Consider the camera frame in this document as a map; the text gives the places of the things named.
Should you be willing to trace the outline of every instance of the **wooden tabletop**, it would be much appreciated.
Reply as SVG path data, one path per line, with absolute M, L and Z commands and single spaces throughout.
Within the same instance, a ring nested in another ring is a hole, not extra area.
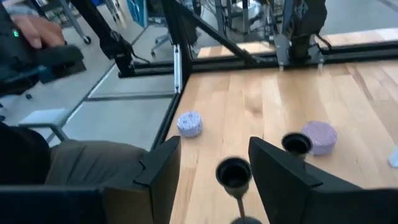
M 332 45 L 398 39 L 398 29 L 330 35 Z M 249 52 L 272 49 L 242 44 Z M 228 55 L 224 47 L 204 48 L 201 57 Z M 175 114 L 203 117 L 204 130 L 182 139 L 180 181 L 170 223 L 227 224 L 239 215 L 236 201 L 217 183 L 215 169 L 227 156 L 248 159 L 249 137 L 281 147 L 282 136 L 307 121 L 332 124 L 338 132 L 333 154 L 307 162 L 364 188 L 398 187 L 398 169 L 387 159 L 398 142 L 398 62 L 325 65 L 301 70 L 244 70 L 193 74 Z M 248 215 L 268 223 L 254 182 L 244 197 Z

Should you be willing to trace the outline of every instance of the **chair caster wheel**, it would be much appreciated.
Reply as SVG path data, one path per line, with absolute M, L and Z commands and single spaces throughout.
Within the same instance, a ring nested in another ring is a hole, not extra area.
M 87 44 L 87 45 L 91 44 L 91 38 L 90 38 L 89 36 L 85 36 L 85 37 L 83 38 L 83 41 L 84 41 L 85 44 Z

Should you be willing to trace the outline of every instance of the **hand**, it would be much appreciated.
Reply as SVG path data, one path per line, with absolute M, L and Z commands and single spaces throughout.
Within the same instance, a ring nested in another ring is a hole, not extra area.
M 39 16 L 12 16 L 15 25 L 35 49 L 65 45 L 61 27 Z

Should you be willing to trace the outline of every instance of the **lavender round tin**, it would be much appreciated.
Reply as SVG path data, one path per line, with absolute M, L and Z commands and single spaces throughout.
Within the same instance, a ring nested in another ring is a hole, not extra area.
M 181 114 L 177 120 L 177 128 L 182 137 L 193 138 L 202 131 L 202 120 L 200 114 L 196 112 L 186 112 Z
M 336 130 L 323 121 L 308 122 L 302 129 L 302 133 L 311 139 L 313 147 L 309 153 L 314 156 L 331 153 L 337 142 Z

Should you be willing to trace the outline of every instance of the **black cup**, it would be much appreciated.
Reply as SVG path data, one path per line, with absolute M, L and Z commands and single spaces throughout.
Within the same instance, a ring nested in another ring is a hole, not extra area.
M 218 164 L 216 178 L 227 193 L 240 199 L 249 189 L 251 180 L 250 165 L 239 157 L 230 157 Z
M 282 138 L 282 147 L 291 155 L 305 159 L 312 149 L 312 142 L 302 133 L 288 133 Z

